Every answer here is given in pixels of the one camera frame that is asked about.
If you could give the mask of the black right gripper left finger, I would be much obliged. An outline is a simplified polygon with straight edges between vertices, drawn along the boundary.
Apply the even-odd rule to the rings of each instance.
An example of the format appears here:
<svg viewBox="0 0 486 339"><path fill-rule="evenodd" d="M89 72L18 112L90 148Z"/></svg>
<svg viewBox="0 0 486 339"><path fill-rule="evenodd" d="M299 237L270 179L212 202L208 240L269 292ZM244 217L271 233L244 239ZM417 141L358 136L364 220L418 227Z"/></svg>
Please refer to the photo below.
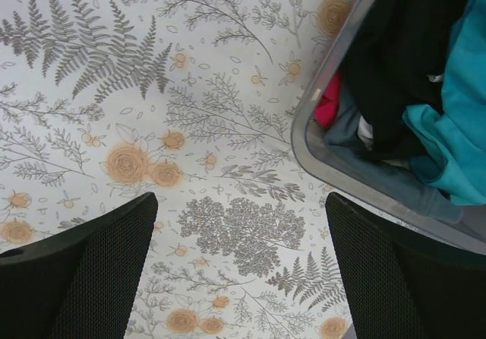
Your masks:
<svg viewBox="0 0 486 339"><path fill-rule="evenodd" d="M122 338L158 201L147 192L101 217L1 254L3 338Z"/></svg>

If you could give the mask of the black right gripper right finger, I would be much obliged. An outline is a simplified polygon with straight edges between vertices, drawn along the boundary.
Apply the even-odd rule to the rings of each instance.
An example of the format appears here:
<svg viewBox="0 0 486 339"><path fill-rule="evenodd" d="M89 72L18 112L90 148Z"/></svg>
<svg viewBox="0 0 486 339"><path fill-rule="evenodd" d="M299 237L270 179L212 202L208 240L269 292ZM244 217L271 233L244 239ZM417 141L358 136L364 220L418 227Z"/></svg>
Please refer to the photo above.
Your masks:
<svg viewBox="0 0 486 339"><path fill-rule="evenodd" d="M485 256L371 213L325 204L352 314L352 338L483 338Z"/></svg>

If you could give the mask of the teal t shirt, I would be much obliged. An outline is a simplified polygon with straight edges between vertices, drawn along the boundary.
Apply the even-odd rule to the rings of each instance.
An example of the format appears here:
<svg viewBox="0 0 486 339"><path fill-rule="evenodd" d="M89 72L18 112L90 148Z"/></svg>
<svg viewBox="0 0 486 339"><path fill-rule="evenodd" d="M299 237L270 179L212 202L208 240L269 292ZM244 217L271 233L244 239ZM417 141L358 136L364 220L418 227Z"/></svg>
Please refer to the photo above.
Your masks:
<svg viewBox="0 0 486 339"><path fill-rule="evenodd" d="M427 151L410 160L425 184L455 205L485 203L485 0L468 0L451 27L441 89L443 112L408 106L405 124Z"/></svg>

